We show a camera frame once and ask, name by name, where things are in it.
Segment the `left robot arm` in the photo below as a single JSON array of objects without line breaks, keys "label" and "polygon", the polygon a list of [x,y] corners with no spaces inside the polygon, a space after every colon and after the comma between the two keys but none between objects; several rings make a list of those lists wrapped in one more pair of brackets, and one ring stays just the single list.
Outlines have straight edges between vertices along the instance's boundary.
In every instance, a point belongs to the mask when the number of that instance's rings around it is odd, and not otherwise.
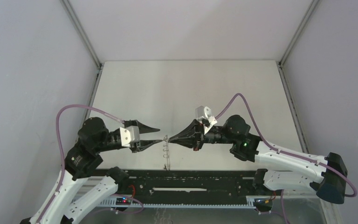
[{"label": "left robot arm", "polygon": [[108,169],[103,179],[74,203],[78,190],[103,162],[101,152],[128,148],[142,152],[159,140],[141,140],[140,135],[159,132],[138,120],[124,121],[124,126],[110,132],[99,117],[87,119],[78,131],[77,143],[68,151],[64,168],[42,207],[23,224],[77,224],[106,197],[124,194],[129,188],[129,176],[119,167]]}]

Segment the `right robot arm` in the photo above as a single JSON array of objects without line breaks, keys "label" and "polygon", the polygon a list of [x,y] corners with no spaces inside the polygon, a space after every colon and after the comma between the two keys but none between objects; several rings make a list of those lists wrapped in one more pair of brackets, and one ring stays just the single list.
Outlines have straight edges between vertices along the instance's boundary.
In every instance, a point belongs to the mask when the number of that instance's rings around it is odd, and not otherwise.
[{"label": "right robot arm", "polygon": [[264,141],[249,131],[250,125],[240,115],[230,116],[222,126],[195,119],[169,142],[194,151],[202,149],[204,144],[230,144],[229,152],[241,161],[280,166],[281,171],[257,170],[252,188],[258,195],[270,190],[309,190],[327,202],[344,203],[348,170],[339,154],[330,152],[319,156],[296,152]]}]

